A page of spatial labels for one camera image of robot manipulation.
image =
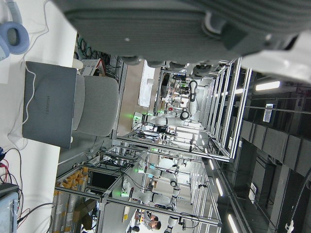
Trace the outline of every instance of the headphones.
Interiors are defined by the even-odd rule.
[[[17,4],[13,0],[7,0],[13,21],[5,22],[0,25],[0,61],[11,54],[22,54],[29,47],[29,36],[27,30],[22,25],[21,15]],[[11,35],[15,31],[16,40]]]

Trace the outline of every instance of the green led light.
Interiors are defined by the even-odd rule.
[[[128,198],[130,195],[127,192],[121,193],[121,197]]]

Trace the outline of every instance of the white cable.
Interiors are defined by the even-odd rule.
[[[29,73],[31,73],[31,74],[34,75],[34,80],[33,80],[33,94],[31,95],[31,97],[30,97],[28,103],[26,104],[26,116],[27,116],[27,117],[26,117],[26,119],[23,121],[22,125],[25,124],[26,121],[28,120],[28,116],[29,116],[29,115],[28,115],[28,105],[30,104],[31,100],[34,98],[34,95],[35,95],[35,78],[36,78],[36,74],[33,73],[32,71],[30,71],[30,70],[28,69],[26,63],[25,63],[25,66],[26,66],[26,70],[27,70]]]
[[[28,101],[28,103],[27,103],[27,105],[26,105],[26,106],[27,106],[27,107],[26,107],[27,117],[26,117],[26,120],[22,123],[22,125],[28,120],[28,105],[29,105],[30,101],[32,100],[32,98],[34,97],[34,92],[35,92],[35,87],[34,87],[34,84],[35,84],[35,74],[34,74],[33,72],[31,72],[31,71],[27,68],[27,65],[26,65],[26,62],[25,62],[25,56],[26,56],[27,53],[33,48],[33,46],[35,45],[37,39],[38,39],[39,37],[41,37],[42,35],[44,35],[44,34],[46,34],[46,33],[48,33],[48,32],[50,31],[50,30],[49,30],[49,27],[48,27],[48,24],[47,24],[47,16],[46,16],[46,4],[47,4],[49,1],[50,1],[50,0],[46,0],[46,1],[43,3],[45,28],[44,28],[43,30],[38,31],[37,33],[43,32],[43,31],[45,31],[45,30],[46,30],[46,31],[43,32],[42,34],[40,34],[40,35],[38,35],[38,36],[36,37],[36,39],[34,40],[34,42],[32,43],[32,45],[31,45],[31,46],[29,47],[29,49],[24,53],[23,58],[22,58],[22,61],[23,61],[22,64],[24,63],[25,66],[26,66],[27,71],[30,72],[30,73],[32,73],[32,74],[34,75],[34,80],[33,80],[33,95],[32,95],[31,99]],[[22,106],[23,106],[23,102],[20,103],[18,116],[19,116],[19,114],[20,114],[20,109],[21,109]],[[15,146],[15,148],[17,148],[17,149],[19,149],[19,150],[23,150],[23,149],[27,146],[28,141],[26,141],[26,143],[24,143],[24,145],[23,145],[22,148],[19,148],[19,147],[16,146],[16,144],[9,138],[11,134],[13,134],[16,130],[20,129],[20,127],[21,127],[21,126],[19,126],[17,129],[15,129],[15,130],[13,131],[13,128],[14,128],[15,124],[16,124],[16,121],[15,121],[13,127],[12,127],[12,130],[8,133],[8,139],[9,139],[9,140],[11,141],[11,143]]]
[[[34,95],[35,95],[35,78],[36,78],[36,74],[33,73],[33,72],[31,72],[31,71],[28,69],[28,67],[27,67],[27,65],[26,65],[26,61],[25,61],[25,56],[26,56],[27,53],[33,48],[33,46],[35,45],[37,39],[50,31],[50,30],[49,30],[49,27],[48,27],[48,24],[47,24],[47,15],[46,15],[46,7],[45,7],[46,4],[47,4],[49,1],[50,1],[50,0],[46,0],[46,1],[44,2],[44,5],[43,5],[44,20],[45,20],[45,28],[44,28],[44,30],[45,30],[45,29],[47,29],[47,30],[46,30],[44,33],[42,33],[42,34],[40,34],[39,36],[36,37],[36,39],[34,40],[33,44],[30,46],[30,48],[27,50],[27,52],[24,53],[24,56],[23,56],[23,62],[25,63],[26,70],[27,70],[29,73],[31,73],[31,74],[34,75],[34,80],[33,80],[33,94],[32,94],[32,96],[31,96],[31,98],[29,99],[28,103],[26,104],[26,119],[23,121],[22,125],[25,124],[26,121],[28,120],[28,116],[29,116],[29,115],[28,115],[28,106],[29,106],[31,100],[34,98]]]

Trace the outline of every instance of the laptop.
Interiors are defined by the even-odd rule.
[[[36,78],[23,137],[69,149],[77,70],[38,62],[26,65]],[[26,69],[23,122],[33,94],[33,80],[34,75]]]

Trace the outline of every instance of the blue headphone ear cushion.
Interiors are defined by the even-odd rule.
[[[10,50],[5,40],[0,36],[0,61],[4,60],[10,55]]]
[[[17,32],[17,44],[11,45],[8,38],[8,31],[13,28]],[[0,25],[0,36],[6,42],[10,53],[12,54],[22,54],[29,47],[29,36],[27,30],[23,25],[16,22],[6,22]]]

